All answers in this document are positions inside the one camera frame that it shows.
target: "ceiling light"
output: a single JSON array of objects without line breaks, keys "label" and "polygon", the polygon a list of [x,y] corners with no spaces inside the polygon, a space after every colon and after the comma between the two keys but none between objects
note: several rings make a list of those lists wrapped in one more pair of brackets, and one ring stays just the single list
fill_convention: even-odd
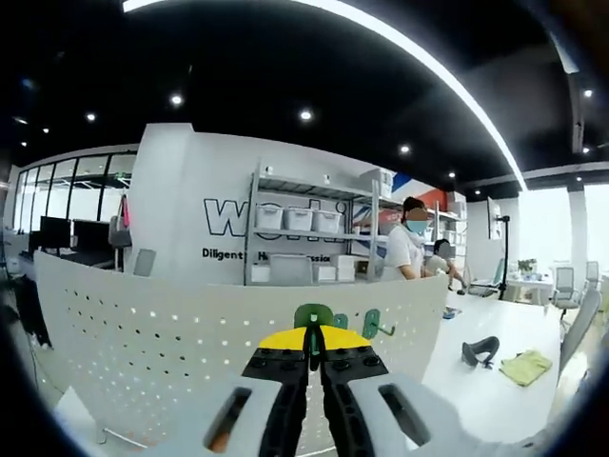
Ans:
[{"label": "ceiling light", "polygon": [[178,95],[177,93],[175,95],[171,95],[171,104],[174,107],[179,107],[182,105],[182,102],[184,102],[184,100],[182,99],[181,95]]},{"label": "ceiling light", "polygon": [[311,119],[313,119],[313,113],[308,109],[303,109],[299,116],[303,121],[310,121]]},{"label": "ceiling light", "polygon": [[[123,3],[123,11],[129,12],[133,10],[137,10],[139,8],[145,7],[147,5],[151,5],[153,3],[159,3],[161,0],[127,0]],[[522,176],[522,172],[512,155],[509,147],[503,140],[503,137],[493,124],[493,122],[488,117],[488,114],[482,109],[482,107],[478,104],[478,102],[472,97],[472,95],[467,91],[467,89],[459,82],[459,80],[446,69],[444,65],[442,65],[438,60],[436,60],[429,52],[424,50],[421,46],[417,45],[410,38],[402,35],[397,30],[389,27],[385,22],[377,19],[370,14],[363,12],[362,10],[358,10],[355,7],[347,5],[346,3],[340,2],[338,0],[291,0],[297,3],[301,3],[304,5],[309,5],[311,7],[319,8],[321,10],[326,10],[338,16],[344,17],[356,24],[365,27],[366,29],[372,30],[378,33],[380,36],[385,38],[386,40],[392,42],[399,48],[402,48],[404,51],[408,52],[414,58],[419,60],[422,64],[432,70],[443,82],[451,88],[467,105],[472,112],[478,117],[482,125],[486,128],[488,133],[491,135],[497,146],[499,147],[503,157],[507,160],[512,171],[514,171],[514,175],[516,179],[521,185],[522,190],[527,190],[526,183],[524,182],[524,177]]]}]

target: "metal shelving unit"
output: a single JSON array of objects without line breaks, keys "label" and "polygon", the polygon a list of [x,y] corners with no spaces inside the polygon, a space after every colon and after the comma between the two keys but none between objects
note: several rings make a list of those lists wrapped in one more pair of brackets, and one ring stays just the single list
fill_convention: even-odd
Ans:
[{"label": "metal shelving unit", "polygon": [[[379,186],[376,181],[372,182],[372,192],[360,189],[346,188],[343,186],[334,186],[322,183],[311,183],[297,178],[288,178],[277,175],[264,174],[261,171],[260,164],[252,174],[251,185],[249,189],[249,211],[247,213],[247,230],[246,230],[246,261],[244,262],[244,285],[254,286],[261,283],[252,283],[251,267],[254,265],[254,259],[257,258],[255,247],[255,235],[285,235],[285,236],[303,236],[314,238],[331,238],[344,240],[345,253],[350,254],[352,251],[352,243],[354,241],[370,242],[370,250],[368,256],[368,265],[372,268],[368,269],[367,280],[374,281],[375,278],[375,260],[377,245],[379,242],[379,208],[394,208],[401,206],[397,202],[379,199]],[[297,231],[297,230],[274,230],[268,228],[256,228],[256,207],[260,201],[260,194],[274,193],[292,195],[297,197],[317,197],[323,200],[333,200],[346,203],[346,211],[344,213],[344,233],[320,233],[317,231]],[[354,206],[364,205],[370,206],[371,227],[370,235],[359,235],[352,232]]]}]

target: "white floor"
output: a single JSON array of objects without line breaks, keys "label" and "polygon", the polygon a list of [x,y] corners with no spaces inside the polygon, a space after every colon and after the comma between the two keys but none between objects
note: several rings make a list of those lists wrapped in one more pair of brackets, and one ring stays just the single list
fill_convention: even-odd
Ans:
[{"label": "white floor", "polygon": [[[9,300],[5,303],[11,303],[11,297],[7,298]],[[572,322],[576,315],[576,311],[570,311],[565,319]],[[69,371],[64,366],[60,355],[54,350],[33,345],[20,323],[14,324],[10,331],[30,379],[36,385],[40,397],[49,410],[53,410],[69,388]],[[579,387],[580,379],[597,359],[601,336],[602,322],[599,315],[560,377],[550,420],[559,417],[569,408],[570,400]],[[141,450],[112,437],[108,437],[107,443],[98,448],[108,456],[126,455]],[[322,455],[335,456],[337,454],[336,451],[329,451]]]}]

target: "computer monitor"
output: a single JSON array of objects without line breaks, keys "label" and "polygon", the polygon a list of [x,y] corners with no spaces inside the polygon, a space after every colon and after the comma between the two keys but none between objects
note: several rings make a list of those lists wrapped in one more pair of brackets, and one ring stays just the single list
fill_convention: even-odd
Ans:
[{"label": "computer monitor", "polygon": [[486,210],[488,212],[488,239],[501,239],[501,207],[492,198],[486,199]]},{"label": "computer monitor", "polygon": [[108,241],[110,224],[106,222],[74,220],[74,250],[88,252],[114,252]]},{"label": "computer monitor", "polygon": [[41,216],[40,246],[42,248],[69,248],[69,220]]}]

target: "desk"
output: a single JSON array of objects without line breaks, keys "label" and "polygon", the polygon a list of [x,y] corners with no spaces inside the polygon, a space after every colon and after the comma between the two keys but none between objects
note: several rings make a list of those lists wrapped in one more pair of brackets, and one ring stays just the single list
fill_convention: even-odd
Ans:
[{"label": "desk", "polygon": [[550,303],[554,293],[554,280],[551,276],[544,276],[541,281],[530,281],[525,279],[507,279],[507,291],[504,300],[516,302],[521,288],[533,288],[535,290],[535,302],[537,305],[547,305]]},{"label": "desk", "polygon": [[[447,305],[463,313],[440,326],[423,384],[451,403],[462,425],[485,441],[517,442],[545,427],[559,378],[559,312],[454,293]],[[462,343],[497,336],[500,348],[492,370],[470,368],[461,360]],[[537,349],[552,367],[529,387],[499,372],[502,359]]]}]

